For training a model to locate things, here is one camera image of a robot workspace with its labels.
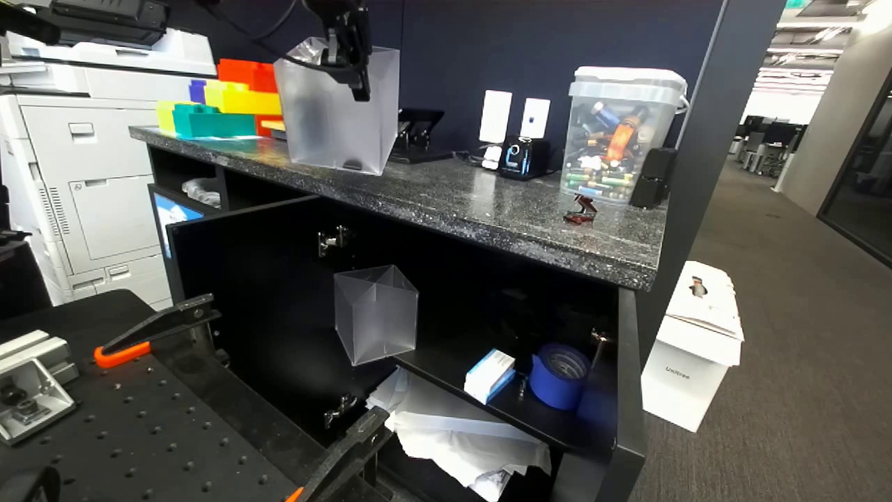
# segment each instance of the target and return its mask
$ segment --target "floor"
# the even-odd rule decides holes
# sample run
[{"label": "floor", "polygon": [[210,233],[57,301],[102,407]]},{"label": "floor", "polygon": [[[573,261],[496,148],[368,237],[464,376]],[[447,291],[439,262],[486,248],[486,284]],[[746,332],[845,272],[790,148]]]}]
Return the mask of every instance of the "floor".
[{"label": "floor", "polygon": [[637,502],[889,502],[892,272],[726,169],[694,258],[734,273],[747,326],[698,436],[651,418]]}]

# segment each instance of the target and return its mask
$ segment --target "white box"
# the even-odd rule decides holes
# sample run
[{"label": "white box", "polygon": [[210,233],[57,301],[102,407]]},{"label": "white box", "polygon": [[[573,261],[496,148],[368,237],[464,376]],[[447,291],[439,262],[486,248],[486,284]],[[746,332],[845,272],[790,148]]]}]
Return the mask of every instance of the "white box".
[{"label": "white box", "polygon": [[644,410],[698,434],[741,344],[730,276],[686,262],[643,375]]}]

